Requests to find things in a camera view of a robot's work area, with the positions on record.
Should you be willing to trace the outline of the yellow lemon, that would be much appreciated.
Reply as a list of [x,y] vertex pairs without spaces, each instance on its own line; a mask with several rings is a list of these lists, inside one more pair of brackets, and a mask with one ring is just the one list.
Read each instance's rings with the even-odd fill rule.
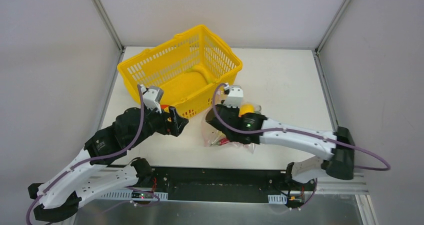
[[251,103],[242,104],[239,108],[238,116],[242,117],[243,115],[248,113],[255,113],[255,106]]

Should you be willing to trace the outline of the clear zip top bag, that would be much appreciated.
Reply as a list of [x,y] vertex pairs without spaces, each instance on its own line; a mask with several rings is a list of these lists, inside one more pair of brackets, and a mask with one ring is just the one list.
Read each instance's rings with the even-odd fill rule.
[[[228,126],[234,129],[242,131],[260,129],[260,127],[254,126],[251,121],[247,121],[247,119],[250,118],[254,121],[259,119],[262,113],[262,107],[259,104],[244,102],[240,108],[229,108],[218,104],[216,106],[216,111],[219,117]],[[223,125],[219,119],[217,119],[212,108],[203,116],[201,127],[202,138],[206,147],[243,147],[250,153],[254,153],[257,142],[259,141],[253,134],[235,132]]]

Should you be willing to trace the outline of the red chili pepper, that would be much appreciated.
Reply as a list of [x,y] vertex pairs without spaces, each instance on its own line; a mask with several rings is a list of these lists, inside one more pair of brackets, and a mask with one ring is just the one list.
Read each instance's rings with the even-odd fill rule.
[[228,143],[230,143],[230,141],[225,137],[225,138],[221,138],[221,139],[219,139],[217,142],[216,142],[216,145],[217,146],[222,146],[222,145],[225,145],[225,144],[228,144]]

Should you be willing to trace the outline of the yellow banana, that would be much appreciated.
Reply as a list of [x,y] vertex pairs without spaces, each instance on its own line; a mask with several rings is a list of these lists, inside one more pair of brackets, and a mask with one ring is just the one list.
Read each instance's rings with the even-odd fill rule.
[[210,70],[202,64],[197,64],[192,66],[187,70],[187,72],[197,72],[202,75],[207,84],[211,84],[215,82],[214,75],[210,72]]

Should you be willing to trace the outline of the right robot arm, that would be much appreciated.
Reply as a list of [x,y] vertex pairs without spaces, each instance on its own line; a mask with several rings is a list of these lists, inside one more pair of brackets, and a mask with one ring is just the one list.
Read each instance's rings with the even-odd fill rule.
[[256,112],[240,113],[239,108],[215,105],[205,116],[205,122],[222,132],[230,142],[239,144],[278,145],[313,156],[287,165],[284,185],[296,190],[303,184],[320,177],[352,180],[354,177],[353,145],[349,142],[349,131],[340,128],[334,131],[310,130],[291,126]]

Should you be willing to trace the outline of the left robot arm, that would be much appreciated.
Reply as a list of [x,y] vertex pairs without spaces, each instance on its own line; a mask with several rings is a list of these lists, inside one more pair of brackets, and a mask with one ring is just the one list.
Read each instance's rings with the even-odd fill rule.
[[80,150],[75,159],[58,175],[45,183],[28,187],[32,204],[26,213],[37,221],[49,224],[64,221],[92,200],[116,189],[138,184],[147,187],[153,180],[153,169],[145,158],[136,157],[118,171],[97,181],[89,178],[155,133],[178,137],[189,123],[175,107],[157,112],[145,106],[131,107],[117,116],[108,127],[98,130]]

